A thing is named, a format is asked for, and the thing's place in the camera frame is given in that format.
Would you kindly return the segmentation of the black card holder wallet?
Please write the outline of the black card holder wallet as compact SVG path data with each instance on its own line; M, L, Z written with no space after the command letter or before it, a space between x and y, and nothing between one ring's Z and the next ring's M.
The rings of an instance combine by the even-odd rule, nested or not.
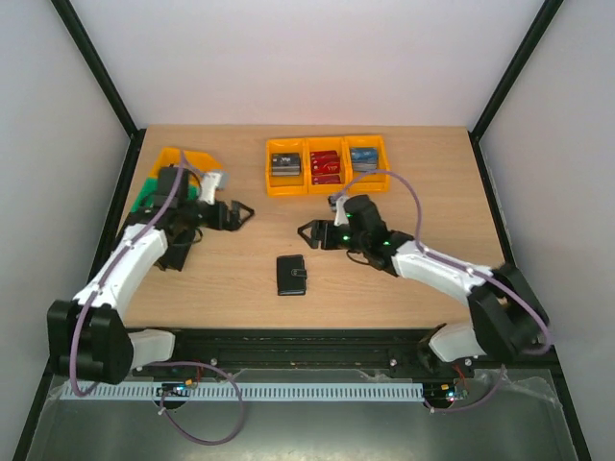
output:
M276 276L279 296L304 296L306 294L308 272L302 255L278 256Z

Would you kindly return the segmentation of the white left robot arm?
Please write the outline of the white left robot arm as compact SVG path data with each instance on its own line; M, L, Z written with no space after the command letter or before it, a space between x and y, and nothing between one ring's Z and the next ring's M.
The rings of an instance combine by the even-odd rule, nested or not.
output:
M155 188L127 216L99 272L71 300L50 306L51 365L69 379L75 394L85 395L83 381L118 384L132 370L172 356L172 332L129 332L124 318L151 268L180 271L203 229L238 231L254 217L254 210L239 201L216 199L224 180L220 170L199 175L183 164L163 166Z

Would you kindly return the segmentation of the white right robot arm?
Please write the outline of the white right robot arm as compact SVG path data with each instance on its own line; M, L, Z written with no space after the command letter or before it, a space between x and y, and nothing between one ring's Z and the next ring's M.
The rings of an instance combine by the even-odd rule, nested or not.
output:
M365 264L421 282L467 307L466 323L441 324L417 347L421 369L440 376L461 359L487 356L502 364L549 350L549 318L521 271L472 265L432 250L417 235L391 230L366 195L333 201L332 220L312 220L297 232L312 249L359 254Z

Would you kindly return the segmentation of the yellow bin with black cards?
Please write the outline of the yellow bin with black cards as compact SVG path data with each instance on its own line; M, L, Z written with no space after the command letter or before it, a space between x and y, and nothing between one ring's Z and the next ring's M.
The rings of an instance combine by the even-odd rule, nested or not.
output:
M308 193L307 142L304 138L266 142L266 190L270 197Z

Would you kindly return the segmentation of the red card stack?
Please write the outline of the red card stack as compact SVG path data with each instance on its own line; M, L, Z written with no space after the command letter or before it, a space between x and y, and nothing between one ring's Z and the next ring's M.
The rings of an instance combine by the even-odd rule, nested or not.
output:
M313 185L341 183L341 159L335 150L311 152L309 164Z

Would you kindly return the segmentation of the black card stack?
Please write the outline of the black card stack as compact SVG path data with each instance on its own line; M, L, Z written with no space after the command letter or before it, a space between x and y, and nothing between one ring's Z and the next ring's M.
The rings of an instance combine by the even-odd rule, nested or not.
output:
M302 173L302 158L299 153L276 153L270 166L274 177L297 177Z

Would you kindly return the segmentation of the blue card stack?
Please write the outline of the blue card stack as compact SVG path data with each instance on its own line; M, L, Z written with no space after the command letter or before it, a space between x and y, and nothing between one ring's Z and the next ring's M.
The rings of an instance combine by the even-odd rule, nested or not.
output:
M376 147L351 147L350 157L355 172L367 172L378 168L379 151Z

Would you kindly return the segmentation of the yellow bin with red cards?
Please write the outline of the yellow bin with red cards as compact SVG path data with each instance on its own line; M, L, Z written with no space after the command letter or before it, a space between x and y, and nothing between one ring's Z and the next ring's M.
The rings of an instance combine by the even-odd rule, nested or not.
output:
M307 138L307 191L311 195L339 192L350 178L347 145L341 136Z

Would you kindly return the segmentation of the yellow bin with blue cards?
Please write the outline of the yellow bin with blue cards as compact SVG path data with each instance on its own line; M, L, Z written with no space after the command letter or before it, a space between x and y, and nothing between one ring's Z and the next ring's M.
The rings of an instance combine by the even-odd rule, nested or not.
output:
M349 148L353 179L369 171L389 169L389 161L381 135L348 135L345 141ZM390 179L387 175L370 174L355 182L350 187L350 191L354 194L369 194L387 192L389 187Z

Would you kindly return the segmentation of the yellow bin left side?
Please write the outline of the yellow bin left side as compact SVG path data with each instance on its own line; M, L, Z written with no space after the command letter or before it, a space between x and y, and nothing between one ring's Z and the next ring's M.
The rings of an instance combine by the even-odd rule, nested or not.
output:
M159 171L162 167L176 166L180 162L180 149L175 147L164 147L154 165L151 167L147 178L158 179ZM187 166L184 168L186 171L190 170L197 174L197 178L190 177L190 182L195 182L199 186L200 192L200 180L203 175L211 170L222 170L223 166L214 157L206 152L184 150L184 158L187 162Z

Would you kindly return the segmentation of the green bin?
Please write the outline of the green bin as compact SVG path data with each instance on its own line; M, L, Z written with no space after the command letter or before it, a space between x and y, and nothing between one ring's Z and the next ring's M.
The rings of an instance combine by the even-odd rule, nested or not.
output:
M144 185L141 187L140 192L137 195L132 207L131 212L137 212L141 207L151 207L154 199L153 195L157 190L158 180L154 178L147 178ZM194 200L199 196L199 186L195 182L190 182L188 187L187 198Z

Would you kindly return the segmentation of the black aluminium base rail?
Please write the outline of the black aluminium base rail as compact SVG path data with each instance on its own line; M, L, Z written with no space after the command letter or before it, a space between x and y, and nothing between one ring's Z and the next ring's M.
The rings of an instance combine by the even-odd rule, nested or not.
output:
M419 329L222 329L173 328L170 361L199 361L226 372L262 370L361 370L395 378L471 376L472 364L427 369L419 359Z

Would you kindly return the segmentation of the black left rear frame post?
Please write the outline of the black left rear frame post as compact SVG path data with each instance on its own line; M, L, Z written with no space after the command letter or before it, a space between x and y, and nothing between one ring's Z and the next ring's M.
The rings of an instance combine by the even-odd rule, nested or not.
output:
M129 138L136 138L139 134L139 128L130 115L72 2L69 0L51 0L51 4L84 59L90 73L109 102L124 132Z

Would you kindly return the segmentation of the black frame post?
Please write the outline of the black frame post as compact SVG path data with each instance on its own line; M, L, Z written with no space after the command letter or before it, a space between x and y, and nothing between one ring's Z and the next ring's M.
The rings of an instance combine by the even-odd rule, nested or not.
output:
M124 132L129 138L136 138L139 134L139 128L130 115L72 2L69 0L51 0L51 4L84 59L90 73L109 102Z
M491 122L495 119L510 90L514 87L524 67L528 63L537 45L549 29L563 0L545 0L533 18L528 30L517 47L512 59L508 63L504 74L500 78L480 117L470 131L469 136L473 144L478 144L487 132Z

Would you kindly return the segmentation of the black right rear frame post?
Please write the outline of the black right rear frame post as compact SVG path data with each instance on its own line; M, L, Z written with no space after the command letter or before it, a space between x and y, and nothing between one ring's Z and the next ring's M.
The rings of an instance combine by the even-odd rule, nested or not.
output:
M510 90L514 87L524 67L528 63L537 45L549 29L563 0L545 0L533 18L528 30L517 47L512 59L508 63L504 74L500 78L480 117L470 131L469 136L473 144L478 144L487 132L491 122L495 119Z

